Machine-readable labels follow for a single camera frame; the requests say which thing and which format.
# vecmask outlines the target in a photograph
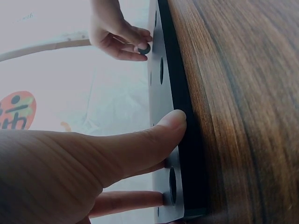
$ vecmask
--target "dark wooden board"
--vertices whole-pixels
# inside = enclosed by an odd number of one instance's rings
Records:
[[[168,2],[206,145],[193,223],[298,224],[299,0]]]

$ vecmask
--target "adult hand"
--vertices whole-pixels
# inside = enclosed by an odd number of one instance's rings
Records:
[[[125,21],[118,0],[90,0],[92,15],[89,36],[92,45],[119,60],[146,61],[138,48],[152,41],[148,30]]]
[[[89,224],[90,217],[163,205],[159,192],[102,191],[162,168],[185,129],[185,114],[175,110],[151,129],[108,137],[1,130],[0,223]]]

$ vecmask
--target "gray panel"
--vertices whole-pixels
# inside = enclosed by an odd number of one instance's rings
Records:
[[[157,4],[157,26],[153,34],[153,49],[152,49],[152,69],[149,87],[149,101],[150,101],[150,116],[151,123],[157,124],[159,120],[173,108],[171,84],[168,71],[168,63],[164,45],[164,36],[162,31],[162,24],[159,14],[159,5]],[[163,82],[161,84],[160,64],[163,59]],[[184,198],[182,189],[182,179],[180,172],[180,163],[178,155],[178,147],[172,152],[167,160],[168,167],[156,171],[153,174],[154,190],[164,194],[165,206],[157,208],[155,212],[156,223],[168,223],[184,217]],[[171,167],[175,170],[177,196],[176,203],[173,205],[170,192],[170,170]]]

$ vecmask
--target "round hole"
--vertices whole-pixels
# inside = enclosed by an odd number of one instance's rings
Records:
[[[174,205],[177,201],[177,179],[173,167],[171,167],[169,173],[169,188],[170,188],[171,202],[172,205]]]
[[[157,26],[157,11],[155,13],[155,27]]]
[[[163,83],[163,76],[164,76],[164,62],[163,62],[163,58],[161,58],[161,62],[160,62],[160,83],[161,83],[161,85]]]

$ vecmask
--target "orange circle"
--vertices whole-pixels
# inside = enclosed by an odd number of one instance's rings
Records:
[[[28,91],[14,92],[0,101],[0,129],[28,130],[36,114],[36,100]]]

